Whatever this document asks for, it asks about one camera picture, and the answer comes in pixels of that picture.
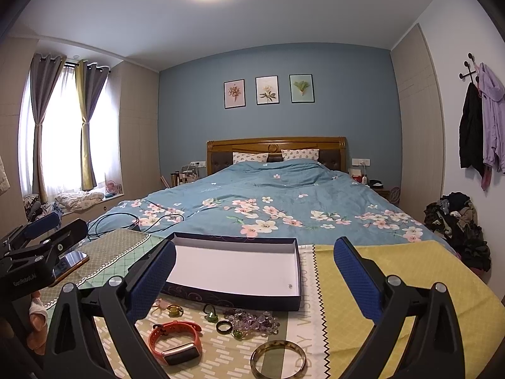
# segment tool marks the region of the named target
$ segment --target wooden headboard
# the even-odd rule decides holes
[[[269,162],[282,161],[282,149],[318,148],[319,162],[347,172],[345,137],[277,137],[227,139],[207,142],[207,175],[233,164],[233,153],[269,153]]]

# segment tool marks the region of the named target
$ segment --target picture frame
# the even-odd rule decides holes
[[[315,102],[312,74],[293,74],[289,76],[291,102]]]
[[[279,81],[277,75],[256,77],[256,104],[278,104],[279,101]]]
[[[246,81],[234,80],[223,84],[224,108],[239,108],[246,106]]]

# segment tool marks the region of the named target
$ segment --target electrical outlet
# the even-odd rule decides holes
[[[353,166],[360,167],[363,165],[370,167],[370,160],[369,159],[353,158]]]
[[[189,163],[191,167],[205,168],[207,166],[205,161],[192,161]]]

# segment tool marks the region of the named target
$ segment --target pillow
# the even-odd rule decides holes
[[[282,149],[281,152],[282,159],[285,161],[297,158],[313,159],[314,161],[319,159],[318,149]]]
[[[267,159],[268,159],[268,153],[262,153],[262,154],[233,153],[234,164],[244,161],[267,162]]]

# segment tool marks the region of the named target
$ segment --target navy blue box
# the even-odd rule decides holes
[[[296,238],[236,238],[175,232],[167,295],[221,307],[297,311],[301,301]]]

